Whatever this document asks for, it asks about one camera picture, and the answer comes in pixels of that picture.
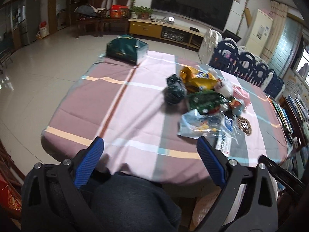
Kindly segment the green snack wrapper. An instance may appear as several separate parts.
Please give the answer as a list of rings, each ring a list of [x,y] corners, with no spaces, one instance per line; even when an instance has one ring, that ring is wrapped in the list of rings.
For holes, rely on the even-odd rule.
[[[196,92],[187,95],[188,108],[196,109],[201,115],[214,114],[222,105],[228,104],[228,99],[221,93],[212,90]]]

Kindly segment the dark green bag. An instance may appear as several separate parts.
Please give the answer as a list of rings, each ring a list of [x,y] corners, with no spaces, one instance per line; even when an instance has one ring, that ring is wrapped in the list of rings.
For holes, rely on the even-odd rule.
[[[179,104],[187,94],[182,79],[176,74],[166,79],[167,87],[164,89],[165,102],[171,105]]]

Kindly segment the yellow snack bag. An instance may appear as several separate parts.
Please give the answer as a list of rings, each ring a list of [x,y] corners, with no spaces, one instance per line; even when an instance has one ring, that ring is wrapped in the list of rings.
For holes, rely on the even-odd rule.
[[[212,90],[217,84],[217,78],[212,74],[197,70],[193,67],[183,67],[179,75],[188,93]]]

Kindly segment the light blue plastic wrapper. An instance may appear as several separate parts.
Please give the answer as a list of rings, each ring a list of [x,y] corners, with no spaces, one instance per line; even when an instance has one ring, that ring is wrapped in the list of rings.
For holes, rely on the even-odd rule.
[[[181,137],[198,139],[201,136],[217,137],[220,134],[228,134],[235,137],[233,120],[222,112],[210,115],[201,115],[197,109],[186,112],[181,116],[179,131]]]

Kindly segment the person's leg in jeans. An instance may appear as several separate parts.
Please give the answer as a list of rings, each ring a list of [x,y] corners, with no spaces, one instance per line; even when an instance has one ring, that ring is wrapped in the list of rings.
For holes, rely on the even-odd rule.
[[[80,191],[104,231],[178,231],[181,208],[162,185],[94,171]]]

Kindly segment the red orange snack packet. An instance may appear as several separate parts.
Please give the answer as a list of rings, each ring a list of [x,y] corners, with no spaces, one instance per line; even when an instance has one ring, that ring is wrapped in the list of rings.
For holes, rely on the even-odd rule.
[[[242,102],[233,96],[228,99],[228,106],[230,109],[236,109],[237,107],[241,107],[242,105]]]

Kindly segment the pink grey plaid tablecloth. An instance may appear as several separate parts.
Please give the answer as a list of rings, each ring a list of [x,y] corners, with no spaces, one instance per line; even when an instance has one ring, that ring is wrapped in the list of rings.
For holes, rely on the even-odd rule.
[[[187,105],[168,105],[163,94],[166,79],[188,66],[201,65],[155,51],[137,66],[102,58],[69,89],[41,134],[42,147],[63,161],[99,136],[100,171],[179,185],[203,181],[208,172],[196,140],[177,134]]]

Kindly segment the pink plastic bag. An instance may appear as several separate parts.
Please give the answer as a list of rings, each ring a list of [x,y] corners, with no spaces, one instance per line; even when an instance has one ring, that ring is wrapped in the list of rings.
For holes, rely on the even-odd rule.
[[[237,85],[233,85],[233,97],[238,100],[243,100],[245,107],[251,104],[249,93]]]

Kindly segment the white plastic bag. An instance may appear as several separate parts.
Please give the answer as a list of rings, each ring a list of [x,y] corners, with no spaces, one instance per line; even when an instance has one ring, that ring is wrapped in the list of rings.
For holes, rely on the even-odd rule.
[[[232,84],[228,80],[218,79],[216,85],[214,86],[214,91],[220,93],[226,98],[230,98],[234,94],[234,89]]]

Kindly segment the navy white baby fence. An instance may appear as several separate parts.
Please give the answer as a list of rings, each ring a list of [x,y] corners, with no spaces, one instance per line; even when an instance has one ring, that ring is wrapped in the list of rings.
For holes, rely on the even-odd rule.
[[[201,64],[260,87],[273,99],[285,90],[284,81],[260,57],[250,53],[245,46],[237,46],[234,39],[222,38],[215,30],[206,30],[198,56]]]

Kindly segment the dark green gift box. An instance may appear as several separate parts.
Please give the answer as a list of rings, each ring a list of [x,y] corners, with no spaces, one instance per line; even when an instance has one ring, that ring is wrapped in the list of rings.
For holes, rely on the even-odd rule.
[[[139,65],[148,54],[149,45],[129,35],[121,35],[106,46],[106,56],[118,61]]]

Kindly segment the white standing air conditioner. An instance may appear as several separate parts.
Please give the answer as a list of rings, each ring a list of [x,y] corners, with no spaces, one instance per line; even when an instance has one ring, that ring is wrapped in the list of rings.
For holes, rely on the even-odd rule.
[[[258,9],[244,39],[244,46],[250,53],[256,56],[261,55],[270,34],[272,24],[273,19]]]

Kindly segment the yellow wooden TV cabinet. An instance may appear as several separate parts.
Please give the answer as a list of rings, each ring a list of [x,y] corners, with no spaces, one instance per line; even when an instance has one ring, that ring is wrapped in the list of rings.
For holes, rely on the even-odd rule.
[[[129,19],[129,33],[180,44],[188,49],[199,50],[204,35],[190,28],[150,19]]]

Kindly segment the red gift box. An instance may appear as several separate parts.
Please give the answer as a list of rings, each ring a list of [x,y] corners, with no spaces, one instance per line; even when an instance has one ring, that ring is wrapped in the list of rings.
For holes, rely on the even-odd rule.
[[[125,5],[112,5],[110,9],[111,18],[129,18],[130,10]]]

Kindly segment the black flat screen television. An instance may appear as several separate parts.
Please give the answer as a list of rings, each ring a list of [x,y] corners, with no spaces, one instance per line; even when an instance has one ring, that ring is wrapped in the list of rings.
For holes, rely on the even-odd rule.
[[[179,14],[219,30],[225,28],[234,0],[152,0],[151,8]]]

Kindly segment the green potted plant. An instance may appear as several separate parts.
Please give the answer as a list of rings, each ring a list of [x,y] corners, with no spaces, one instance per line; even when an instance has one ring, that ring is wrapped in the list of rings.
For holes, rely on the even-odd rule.
[[[131,11],[137,15],[138,19],[149,19],[153,12],[151,8],[145,6],[133,6]]]

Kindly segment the beige curtain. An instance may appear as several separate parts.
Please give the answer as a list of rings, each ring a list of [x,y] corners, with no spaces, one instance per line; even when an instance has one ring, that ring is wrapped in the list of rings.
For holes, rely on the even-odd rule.
[[[278,41],[281,37],[288,15],[288,8],[288,5],[285,5],[284,3],[271,1],[271,17],[273,19],[273,23],[266,44],[260,55],[260,57],[266,63],[271,60]]]

